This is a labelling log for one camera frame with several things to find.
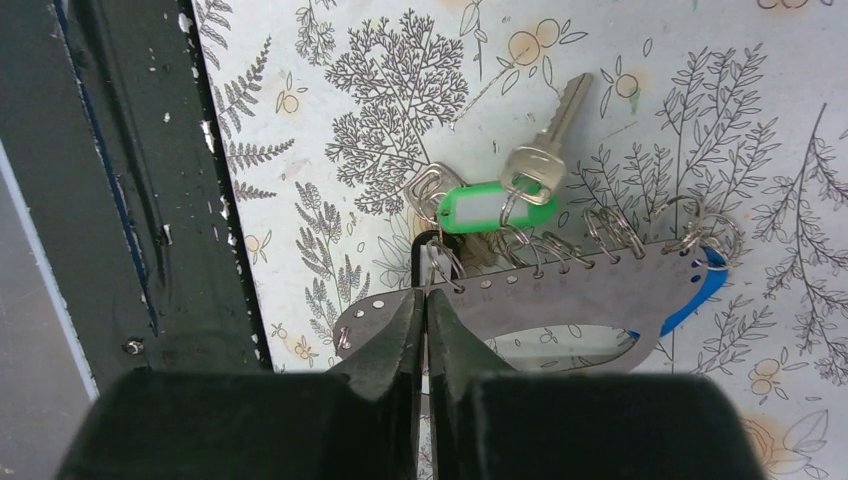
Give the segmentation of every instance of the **silver key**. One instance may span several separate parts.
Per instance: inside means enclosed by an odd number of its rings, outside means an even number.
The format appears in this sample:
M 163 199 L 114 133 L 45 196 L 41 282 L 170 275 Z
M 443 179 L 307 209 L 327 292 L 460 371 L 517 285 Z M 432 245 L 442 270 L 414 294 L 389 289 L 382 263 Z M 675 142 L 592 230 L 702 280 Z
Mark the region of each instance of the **silver key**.
M 553 198 L 566 174 L 565 162 L 559 156 L 560 142 L 591 85 L 591 73 L 569 80 L 548 128 L 536 135 L 532 143 L 516 147 L 509 153 L 500 175 L 505 189 L 534 205 L 544 205 Z M 540 188 L 526 191 L 522 179 L 532 180 Z

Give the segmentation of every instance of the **key tag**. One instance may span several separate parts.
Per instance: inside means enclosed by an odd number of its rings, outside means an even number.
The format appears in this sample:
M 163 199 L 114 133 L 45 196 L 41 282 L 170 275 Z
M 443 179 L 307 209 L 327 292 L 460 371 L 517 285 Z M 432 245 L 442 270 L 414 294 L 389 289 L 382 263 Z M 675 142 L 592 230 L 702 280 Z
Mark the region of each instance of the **key tag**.
M 538 184 L 527 189 L 541 188 Z M 448 233 L 494 232 L 509 224 L 517 228 L 541 225 L 557 211 L 554 197 L 544 205 L 534 205 L 508 192 L 500 182 L 482 183 L 455 188 L 439 203 L 439 225 Z

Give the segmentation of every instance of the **blue plastic part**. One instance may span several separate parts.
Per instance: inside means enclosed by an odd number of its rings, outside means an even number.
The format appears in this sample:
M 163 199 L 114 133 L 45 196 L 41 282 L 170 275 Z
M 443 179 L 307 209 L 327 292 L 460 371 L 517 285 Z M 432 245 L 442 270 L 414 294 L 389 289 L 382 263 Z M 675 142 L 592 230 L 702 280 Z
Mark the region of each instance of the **blue plastic part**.
M 721 267 L 724 266 L 724 259 L 716 253 L 715 250 L 710 248 L 704 248 L 704 252 L 707 254 L 707 261 L 713 267 Z M 692 267 L 697 267 L 698 264 L 692 262 Z M 693 275 L 692 282 L 697 282 L 700 280 L 700 275 Z M 660 336 L 664 337 L 671 333 L 672 330 L 677 328 L 678 325 L 683 323 L 686 320 L 686 317 L 692 314 L 698 307 L 701 306 L 704 302 L 707 301 L 710 297 L 713 296 L 715 292 L 717 292 L 724 284 L 727 282 L 727 270 L 709 270 L 707 272 L 707 278 L 704 279 L 703 285 L 701 285 L 701 289 L 698 290 L 698 293 L 686 304 L 685 307 L 678 310 L 672 316 L 666 319 L 665 323 L 663 323 L 663 328 L 660 330 Z M 636 332 L 630 332 L 630 335 L 633 338 L 639 338 L 639 334 Z

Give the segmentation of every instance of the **black metal frame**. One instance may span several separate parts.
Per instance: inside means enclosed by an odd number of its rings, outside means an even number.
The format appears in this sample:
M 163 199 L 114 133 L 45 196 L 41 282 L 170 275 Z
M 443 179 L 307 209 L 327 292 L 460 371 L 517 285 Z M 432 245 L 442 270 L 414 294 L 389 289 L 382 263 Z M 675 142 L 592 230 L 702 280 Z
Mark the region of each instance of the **black metal frame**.
M 135 368 L 271 366 L 180 13 L 190 1 L 0 2 L 0 139 L 101 389 Z

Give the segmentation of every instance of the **botanical print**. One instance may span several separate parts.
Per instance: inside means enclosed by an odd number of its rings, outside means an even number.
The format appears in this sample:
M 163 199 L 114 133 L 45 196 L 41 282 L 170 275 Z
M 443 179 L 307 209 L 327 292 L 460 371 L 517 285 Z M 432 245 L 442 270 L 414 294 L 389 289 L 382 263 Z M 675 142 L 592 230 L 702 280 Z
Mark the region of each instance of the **botanical print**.
M 312 183 L 295 183 L 295 187 L 300 196 L 300 202 L 294 204 L 295 210 L 306 224 L 300 227 L 300 239 L 295 245 L 300 260 L 317 275 L 312 279 L 312 288 L 304 289 L 306 304 L 312 311 L 309 325 L 324 345 L 330 345 L 339 315 L 368 296 L 371 273 L 363 272 L 359 265 L 354 267 L 349 254 L 344 254 L 342 262 L 334 252 L 342 238 L 341 214 L 336 206 L 326 200 L 322 202 L 318 188 Z M 298 343 L 295 353 L 304 359 L 312 358 L 306 337 Z
M 834 385 L 846 385 L 848 338 L 837 336 L 832 317 L 848 318 L 848 292 L 830 287 L 834 282 L 820 273 L 828 268 L 835 279 L 848 270 L 848 248 L 834 248 L 834 244 L 848 242 L 831 240 L 822 229 L 821 214 L 816 213 L 822 207 L 837 212 L 848 206 L 848 184 L 838 179 L 833 147 L 818 134 L 826 108 L 827 104 L 822 105 L 816 118 L 798 174 L 794 178 L 775 176 L 774 186 L 763 190 L 763 195 L 776 195 L 779 200 L 755 208 L 760 215 L 754 218 L 758 221 L 754 238 L 764 242 L 776 239 L 787 246 L 788 256 L 766 269 L 764 295 L 775 299 L 779 291 L 792 290 L 793 281 L 800 283 L 806 311 L 795 316 L 798 325 L 793 330 L 799 339 L 795 346 L 811 354 L 815 346 L 823 345 L 825 356 L 816 361 L 816 368 Z M 817 194 L 811 194 L 812 188 Z M 815 197 L 830 205 L 814 206 Z
M 811 413 L 798 420 L 782 437 L 780 432 L 766 428 L 756 417 L 740 420 L 754 455 L 769 478 L 828 478 L 828 472 L 816 466 L 812 457 L 827 445 L 827 410 Z
M 223 140 L 275 371 L 331 367 L 339 315 L 411 284 L 412 242 L 430 228 L 402 200 L 413 175 L 440 162 L 474 182 L 494 180 L 510 149 L 550 118 L 567 79 L 593 72 L 589 108 L 563 141 L 560 211 L 531 233 L 555 231 L 591 254 L 584 208 L 620 210 L 646 243 L 689 221 L 692 202 L 675 203 L 662 221 L 652 215 L 679 195 L 728 216 L 744 240 L 729 281 L 661 339 L 652 360 L 720 383 L 746 412 L 772 478 L 848 475 L 844 441 L 827 434 L 848 427 L 835 408 L 848 391 L 848 286 L 839 275 L 848 268 L 839 235 L 848 226 L 839 168 L 848 103 L 838 72 L 812 58 L 848 48 L 837 21 L 847 5 L 193 3 L 213 133 Z M 717 35 L 704 20 L 719 17 L 734 21 Z M 773 35 L 788 25 L 803 45 Z M 706 227 L 731 248 L 732 229 L 712 218 Z M 469 275 L 511 268 L 468 253 Z M 595 336 L 551 325 L 486 343 L 509 357 Z M 609 337 L 611 347 L 632 342 L 623 331 Z M 424 423 L 421 478 L 432 475 L 428 442 Z
M 435 122 L 450 122 L 468 93 L 460 40 L 434 31 L 431 17 L 411 9 L 398 25 L 382 17 L 351 29 L 350 51 L 326 73 L 361 108 L 333 120 L 325 153 L 339 164 L 339 181 L 365 186 L 353 203 L 375 215 L 401 211 L 406 182 L 431 162 L 422 138 Z
M 336 6 L 336 0 L 306 0 L 306 6 L 300 7 L 295 13 L 298 24 L 298 41 L 295 43 L 297 54 L 309 60 L 311 65 L 329 65 L 330 54 L 336 48 L 333 38 L 333 24 L 319 22 L 315 17 L 315 5 L 321 4 L 325 9 Z
M 766 403 L 770 396 L 777 396 L 783 400 L 789 400 L 789 394 L 784 389 L 782 372 L 793 372 L 809 366 L 807 362 L 795 362 L 789 364 L 789 350 L 783 347 L 780 358 L 766 358 L 757 362 L 748 372 L 751 380 L 751 393 L 762 397 L 759 405 Z
M 521 30 L 512 34 L 507 43 L 509 60 L 497 57 L 498 63 L 510 72 L 501 85 L 501 95 L 506 95 L 518 83 L 522 73 L 527 78 L 533 78 L 539 71 L 541 59 L 542 77 L 545 85 L 559 97 L 559 90 L 554 86 L 554 67 L 549 50 L 557 45 L 568 45 L 582 40 L 588 33 L 571 31 L 571 19 L 562 26 L 553 18 L 539 22 L 534 32 Z
M 221 34 L 221 29 L 230 30 L 227 14 L 232 12 L 233 7 L 223 0 L 195 0 L 194 17 L 197 20 L 197 31 L 210 42 L 218 44 L 226 50 L 228 48 L 227 40 Z M 203 51 L 203 58 L 220 70 L 221 62 L 212 50 L 212 46 L 204 43 L 201 50 Z

